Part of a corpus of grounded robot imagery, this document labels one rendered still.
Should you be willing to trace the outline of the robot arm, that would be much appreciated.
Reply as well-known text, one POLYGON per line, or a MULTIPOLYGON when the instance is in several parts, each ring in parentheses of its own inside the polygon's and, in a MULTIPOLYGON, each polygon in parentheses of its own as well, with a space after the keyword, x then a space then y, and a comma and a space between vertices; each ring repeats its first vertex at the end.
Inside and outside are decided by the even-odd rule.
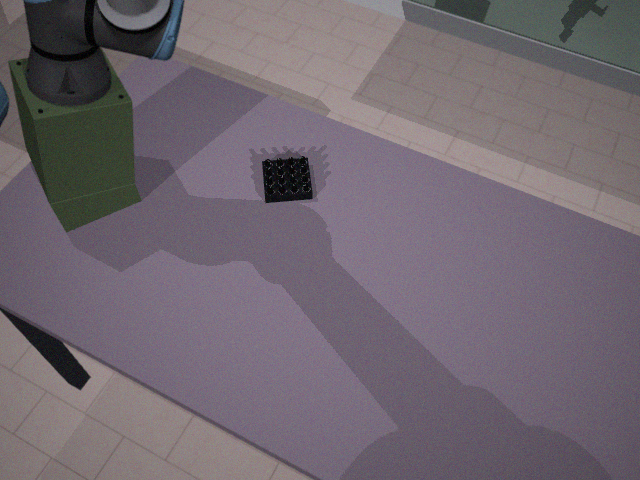
POLYGON ((109 91, 111 72, 100 47, 169 60, 184 7, 184 0, 23 1, 31 42, 27 85, 61 106, 89 104, 109 91))

